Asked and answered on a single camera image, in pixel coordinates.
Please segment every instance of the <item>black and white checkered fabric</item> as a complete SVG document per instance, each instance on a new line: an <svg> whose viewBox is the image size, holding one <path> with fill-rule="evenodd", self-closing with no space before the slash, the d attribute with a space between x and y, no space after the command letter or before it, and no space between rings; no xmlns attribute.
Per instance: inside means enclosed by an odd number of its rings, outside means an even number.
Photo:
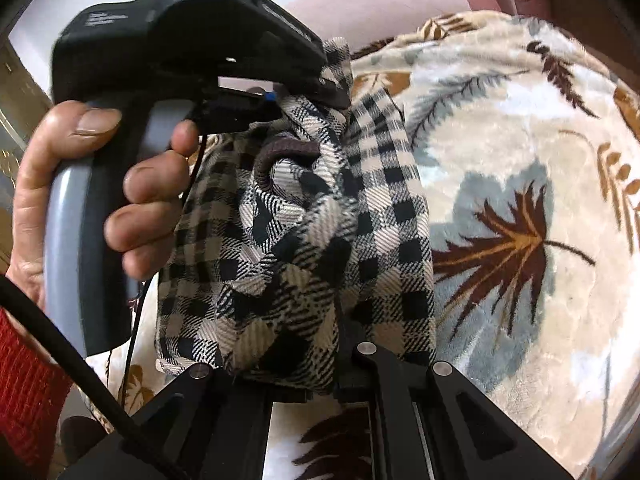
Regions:
<svg viewBox="0 0 640 480"><path fill-rule="evenodd" d="M326 42L322 76L352 85ZM428 210L400 113L383 89L343 114L302 96L283 119L223 134L203 162L158 286L159 366L193 362L325 391L337 309L401 358L433 360Z"/></svg>

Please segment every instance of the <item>hand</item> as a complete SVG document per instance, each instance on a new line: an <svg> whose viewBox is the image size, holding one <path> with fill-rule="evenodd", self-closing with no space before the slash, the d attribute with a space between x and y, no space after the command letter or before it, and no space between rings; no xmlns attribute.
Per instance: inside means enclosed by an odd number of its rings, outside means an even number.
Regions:
<svg viewBox="0 0 640 480"><path fill-rule="evenodd" d="M61 103L43 118L22 158L14 195L14 248L6 275L45 312L44 231L54 171L60 160L103 147L120 119L117 110ZM182 214L178 195L189 183L186 157L197 144L195 124L183 121L175 127L171 150L140 162L124 177L130 204L109 216L104 237L109 247L123 253L122 266L136 280L151 278L171 255L174 228ZM10 320L31 342L24 329Z"/></svg>

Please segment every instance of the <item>brown leaf print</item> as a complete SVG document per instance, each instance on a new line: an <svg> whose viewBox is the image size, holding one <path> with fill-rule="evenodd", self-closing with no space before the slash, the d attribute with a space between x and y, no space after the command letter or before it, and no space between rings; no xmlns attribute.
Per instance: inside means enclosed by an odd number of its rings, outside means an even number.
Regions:
<svg viewBox="0 0 640 480"><path fill-rule="evenodd" d="M634 231L640 250L640 204L634 208L631 202L631 197L640 191L640 179L635 178L625 184L631 174L631 165L625 163L618 170L615 170L614 166L620 162L622 154L620 152L607 153L611 148L610 142L603 142L596 150L589 139L579 132L560 130L560 133L581 138L595 151L602 199L606 202L609 198L609 191L611 192L611 206L616 218L616 225L619 231L624 229L629 254L633 254L636 249Z"/></svg>
<svg viewBox="0 0 640 480"><path fill-rule="evenodd" d="M457 304L464 303L451 338L466 317L496 287L498 298L491 307L491 313L494 314L500 300L504 300L506 332L511 335L518 298L524 286L531 282L529 311L530 322L533 323L546 270L545 246L569 251L590 266L595 265L595 261L582 251L546 239L545 186L540 187L536 198L533 183L524 192L514 195L515 205L509 204L513 220L498 215L488 200L484 201L482 211L474 215L495 236L462 236L465 245L447 241L446 251L433 251L433 273L439 275L436 282L473 270L444 306L443 317Z"/></svg>
<svg viewBox="0 0 640 480"><path fill-rule="evenodd" d="M122 387L118 391L118 398L122 395ZM140 365L131 365L129 369L129 377L124 388L125 410L132 414L142 408L154 397L154 393L149 388L143 386L143 371Z"/></svg>
<svg viewBox="0 0 640 480"><path fill-rule="evenodd" d="M618 106L626 125L633 132L634 137L640 142L640 108L638 102L620 87L613 93L613 101Z"/></svg>
<svg viewBox="0 0 640 480"><path fill-rule="evenodd" d="M444 14L437 18L431 18L420 30L424 41L443 40L453 34L469 32L476 28L464 18L456 14Z"/></svg>
<svg viewBox="0 0 640 480"><path fill-rule="evenodd" d="M574 91L572 78L574 75L569 70L570 63L563 61L551 54L549 47L539 41L532 41L527 45L527 52L538 54L542 59L542 72L546 74L546 80L555 86L566 101L574 108L580 108L589 117L599 117L584 105L584 100Z"/></svg>
<svg viewBox="0 0 640 480"><path fill-rule="evenodd" d="M572 133L570 130L563 130L564 133ZM604 142L600 146L598 146L597 160L598 160L598 177L600 179L600 191L602 192L602 199L606 200L607 195L609 194L609 178L607 176L607 171L604 169L604 163L602 161L602 154L606 152L611 147L610 142Z"/></svg>
<svg viewBox="0 0 640 480"><path fill-rule="evenodd" d="M395 40L395 38L391 36L389 38L385 38L384 40L376 40L372 43L369 43L367 46L364 46L360 50L356 50L356 52L351 54L351 60L356 61L356 59L360 59L361 57L365 57L369 54L373 54L374 52L382 50L393 40Z"/></svg>
<svg viewBox="0 0 640 480"><path fill-rule="evenodd" d="M313 447L293 461L306 465L296 480L370 480L369 409L347 408L311 427L300 444Z"/></svg>
<svg viewBox="0 0 640 480"><path fill-rule="evenodd" d="M361 91L371 92L376 85L383 85L391 97L398 95L402 90L409 88L410 72L377 72L359 75L353 81L351 97L359 95Z"/></svg>

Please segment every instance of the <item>red sleeve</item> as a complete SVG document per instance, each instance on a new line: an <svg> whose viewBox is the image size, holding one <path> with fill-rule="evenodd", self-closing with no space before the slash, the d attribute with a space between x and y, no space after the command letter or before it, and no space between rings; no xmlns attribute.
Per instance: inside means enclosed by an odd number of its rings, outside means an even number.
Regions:
<svg viewBox="0 0 640 480"><path fill-rule="evenodd" d="M46 478L71 380L25 346L0 308L0 432L36 478Z"/></svg>

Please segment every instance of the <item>gray handle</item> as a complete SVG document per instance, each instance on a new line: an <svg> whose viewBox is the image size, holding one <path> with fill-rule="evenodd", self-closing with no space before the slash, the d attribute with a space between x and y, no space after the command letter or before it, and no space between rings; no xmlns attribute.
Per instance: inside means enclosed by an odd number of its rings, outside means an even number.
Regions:
<svg viewBox="0 0 640 480"><path fill-rule="evenodd" d="M122 255L103 234L107 217L127 203L122 180L131 166L167 149L175 125L193 108L189 100L152 103L132 94L90 105L118 108L122 122L106 146L56 170L44 247L47 315L83 357L117 348L131 334L132 286Z"/></svg>

